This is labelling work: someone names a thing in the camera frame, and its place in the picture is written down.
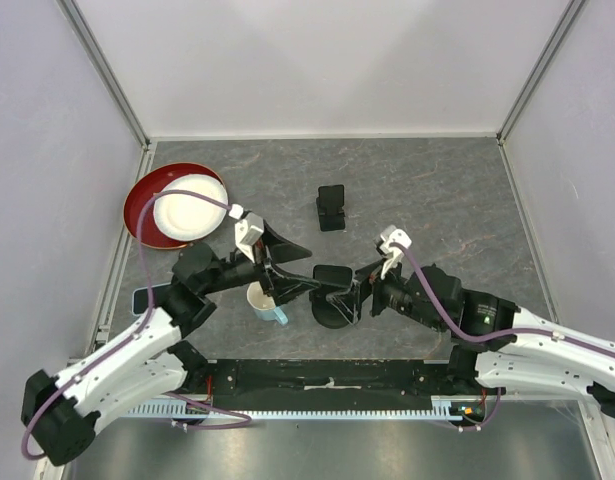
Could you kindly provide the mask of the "black round-base phone holder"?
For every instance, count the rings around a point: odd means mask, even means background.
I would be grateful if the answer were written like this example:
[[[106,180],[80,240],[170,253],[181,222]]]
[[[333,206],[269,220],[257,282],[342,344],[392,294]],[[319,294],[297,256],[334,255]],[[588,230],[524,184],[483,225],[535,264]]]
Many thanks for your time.
[[[341,314],[325,299],[325,295],[327,293],[346,289],[332,289],[322,287],[320,289],[314,290],[309,294],[312,315],[317,323],[328,329],[341,329],[345,328],[346,326],[351,326],[343,319]]]

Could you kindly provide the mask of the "black phone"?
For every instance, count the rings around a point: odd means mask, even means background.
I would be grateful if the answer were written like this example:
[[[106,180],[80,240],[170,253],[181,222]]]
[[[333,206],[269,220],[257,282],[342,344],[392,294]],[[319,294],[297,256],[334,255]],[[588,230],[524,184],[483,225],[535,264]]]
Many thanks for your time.
[[[339,265],[315,265],[313,278],[322,286],[334,289],[346,289],[352,283],[353,270]]]

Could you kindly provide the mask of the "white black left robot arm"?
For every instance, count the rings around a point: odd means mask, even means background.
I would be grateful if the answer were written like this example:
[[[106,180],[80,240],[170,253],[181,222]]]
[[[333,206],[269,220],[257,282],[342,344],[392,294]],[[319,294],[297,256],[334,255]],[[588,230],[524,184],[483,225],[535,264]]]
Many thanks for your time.
[[[195,393],[207,361],[187,340],[214,313],[210,294],[258,284],[278,304],[317,288],[314,279],[282,264],[311,257],[309,249],[277,234],[265,221],[235,226],[235,248],[218,257],[205,242],[185,247],[162,297],[113,340],[55,375],[39,370],[25,384],[21,453],[55,466],[80,456],[106,427],[161,394]]]

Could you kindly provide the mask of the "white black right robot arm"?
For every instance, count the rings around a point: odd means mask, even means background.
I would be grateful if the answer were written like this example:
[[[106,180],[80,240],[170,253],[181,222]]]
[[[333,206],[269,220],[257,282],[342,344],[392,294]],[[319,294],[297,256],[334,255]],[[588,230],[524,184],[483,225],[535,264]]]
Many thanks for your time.
[[[436,265],[410,277],[375,262],[359,270],[321,265],[315,306],[328,309],[323,325],[341,328],[360,320],[365,303],[373,316],[391,309],[421,325],[447,332],[454,345],[445,381],[454,392],[474,387],[572,395],[595,403],[615,419],[615,341],[564,327],[512,301],[463,288]]]

